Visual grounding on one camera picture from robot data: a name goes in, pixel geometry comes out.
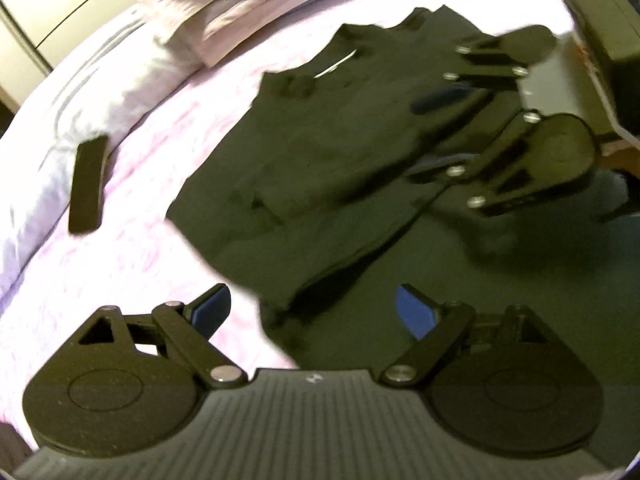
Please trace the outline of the black garment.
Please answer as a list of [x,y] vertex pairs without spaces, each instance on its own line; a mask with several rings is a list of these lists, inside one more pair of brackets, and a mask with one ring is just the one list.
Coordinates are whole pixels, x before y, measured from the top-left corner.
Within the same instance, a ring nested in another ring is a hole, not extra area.
[[500,216],[477,183],[422,166],[476,155],[522,106],[444,73],[480,32],[448,8],[392,28],[343,25],[309,63],[262,77],[250,110],[184,182],[168,220],[258,297],[267,336],[303,368],[382,370],[409,349],[410,284],[484,312],[532,308],[604,388],[593,451],[639,448],[639,182],[618,153],[586,187]]

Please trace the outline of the cardboard box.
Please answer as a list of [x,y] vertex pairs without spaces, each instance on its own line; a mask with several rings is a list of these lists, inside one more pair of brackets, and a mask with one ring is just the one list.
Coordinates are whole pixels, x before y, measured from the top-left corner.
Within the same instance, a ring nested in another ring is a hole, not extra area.
[[606,169],[639,174],[639,12],[629,0],[563,0],[589,75],[608,114]]

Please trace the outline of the pink floral bed blanket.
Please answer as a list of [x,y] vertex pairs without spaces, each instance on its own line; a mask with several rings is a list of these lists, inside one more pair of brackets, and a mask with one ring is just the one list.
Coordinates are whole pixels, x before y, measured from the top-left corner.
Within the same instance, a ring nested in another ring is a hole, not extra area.
[[23,392],[98,307],[143,313],[190,301],[218,275],[165,218],[184,180],[243,116],[263,72],[308,62],[343,24],[392,27],[413,9],[456,11],[499,35],[529,24],[562,34],[562,0],[319,0],[263,30],[229,61],[194,74],[145,117],[108,164],[101,226],[73,237],[60,224],[23,271],[1,315],[1,418],[30,437]]

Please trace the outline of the black remote control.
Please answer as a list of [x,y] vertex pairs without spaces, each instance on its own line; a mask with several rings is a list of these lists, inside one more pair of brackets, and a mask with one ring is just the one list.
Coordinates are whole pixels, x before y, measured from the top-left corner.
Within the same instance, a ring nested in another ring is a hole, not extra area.
[[67,225],[73,236],[89,234],[101,225],[107,149],[106,134],[78,145]]

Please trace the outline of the light grey striped pillow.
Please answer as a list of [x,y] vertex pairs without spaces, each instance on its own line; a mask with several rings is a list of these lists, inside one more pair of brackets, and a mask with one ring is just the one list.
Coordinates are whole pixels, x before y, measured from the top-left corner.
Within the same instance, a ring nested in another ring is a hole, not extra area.
[[70,203],[78,145],[116,148],[202,66],[138,6],[103,25],[28,96],[1,138],[1,292],[12,292]]

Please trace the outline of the white wardrobe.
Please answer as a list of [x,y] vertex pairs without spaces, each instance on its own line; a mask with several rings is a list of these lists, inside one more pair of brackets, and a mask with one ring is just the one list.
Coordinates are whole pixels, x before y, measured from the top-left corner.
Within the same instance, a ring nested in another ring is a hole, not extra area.
[[134,0],[2,0],[1,93],[20,107],[67,55]]

